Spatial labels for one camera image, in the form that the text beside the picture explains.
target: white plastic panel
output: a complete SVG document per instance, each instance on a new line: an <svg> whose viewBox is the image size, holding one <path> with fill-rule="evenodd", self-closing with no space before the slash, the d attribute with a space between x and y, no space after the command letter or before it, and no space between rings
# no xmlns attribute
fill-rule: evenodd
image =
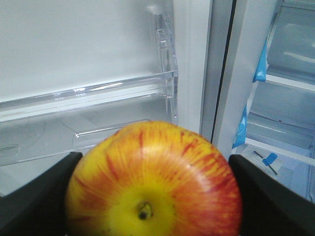
<svg viewBox="0 0 315 236"><path fill-rule="evenodd" d="M212 0L173 0L178 60L178 124L199 132Z"/></svg>
<svg viewBox="0 0 315 236"><path fill-rule="evenodd" d="M201 135L209 141L212 139L214 128L232 5L233 0L214 0L210 14L200 127Z"/></svg>
<svg viewBox="0 0 315 236"><path fill-rule="evenodd" d="M0 2L0 102L161 72L152 16L167 0Z"/></svg>

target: blue tape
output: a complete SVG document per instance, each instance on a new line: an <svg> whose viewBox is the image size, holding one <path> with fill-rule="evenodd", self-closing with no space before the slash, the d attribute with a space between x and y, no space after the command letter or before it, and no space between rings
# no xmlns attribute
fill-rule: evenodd
<svg viewBox="0 0 315 236"><path fill-rule="evenodd" d="M277 157L278 156L272 152L267 158L262 160L262 162L265 164L265 166L269 166L277 159Z"/></svg>
<svg viewBox="0 0 315 236"><path fill-rule="evenodd" d="M235 143L233 144L232 148L236 148L239 145L242 145L245 143L246 128L247 128L247 106L245 106L245 109L243 111L242 119L241 119L241 122L238 126L236 140L235 140Z"/></svg>
<svg viewBox="0 0 315 236"><path fill-rule="evenodd" d="M260 59L258 62L258 66L254 75L253 82L256 81L261 81L265 82L266 81L266 54L267 54L267 42L264 45L264 48L262 49Z"/></svg>

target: apple skin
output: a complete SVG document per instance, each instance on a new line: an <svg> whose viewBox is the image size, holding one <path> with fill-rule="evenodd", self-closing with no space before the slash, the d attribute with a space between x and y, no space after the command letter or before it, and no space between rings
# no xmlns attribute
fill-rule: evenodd
<svg viewBox="0 0 315 236"><path fill-rule="evenodd" d="M146 121L122 128L80 160L65 212L71 236L238 236L242 201L211 143Z"/></svg>

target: red stripe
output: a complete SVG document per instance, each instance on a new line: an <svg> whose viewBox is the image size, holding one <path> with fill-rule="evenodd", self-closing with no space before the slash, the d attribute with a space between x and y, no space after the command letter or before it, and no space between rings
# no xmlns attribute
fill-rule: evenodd
<svg viewBox="0 0 315 236"><path fill-rule="evenodd" d="M182 156L185 155L185 153L188 151L189 148L191 148L193 146L193 142L191 142L190 144L188 144L185 148L184 151L182 152Z"/></svg>
<svg viewBox="0 0 315 236"><path fill-rule="evenodd" d="M89 188L84 182L77 175L73 175L74 178L78 181L78 184L81 185L83 188Z"/></svg>
<svg viewBox="0 0 315 236"><path fill-rule="evenodd" d="M114 162L112 161L112 159L110 158L109 155L106 155L106 161L107 161L108 168L109 168L110 172L113 174L115 179L118 180L119 177L118 177Z"/></svg>
<svg viewBox="0 0 315 236"><path fill-rule="evenodd" d="M182 131L181 132L181 143L183 143L183 136L185 135L185 133Z"/></svg>

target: refrigerator door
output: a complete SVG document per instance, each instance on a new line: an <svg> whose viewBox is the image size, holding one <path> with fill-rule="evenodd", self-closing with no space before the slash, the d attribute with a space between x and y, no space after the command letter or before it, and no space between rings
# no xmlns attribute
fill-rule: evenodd
<svg viewBox="0 0 315 236"><path fill-rule="evenodd" d="M315 87L312 68L315 65L315 2L285 0L274 13L272 25L266 25L266 33L269 32L267 56L261 58L267 65L265 81L252 83L253 74L248 77L250 89L240 89L243 94L238 93L241 101L245 100L242 106L237 107L234 100L225 100L227 104L221 109L230 113L226 113L228 117L223 116L225 122L221 123L220 133L223 136L217 141L219 147L224 142L230 142L228 145L235 143L238 139L236 132L233 136L224 133L231 134L227 129L241 127L230 123L234 122L231 120L237 113L242 115L244 111L245 143L234 150L227 148L226 155L231 152L242 154L270 177L314 202ZM264 55L261 49L258 57ZM236 58L234 66L239 62L242 60ZM233 78L227 95L233 91L232 84ZM230 104L239 111L228 110Z"/></svg>
<svg viewBox="0 0 315 236"><path fill-rule="evenodd" d="M276 6L276 0L236 1L212 136L213 144L226 158L232 153Z"/></svg>

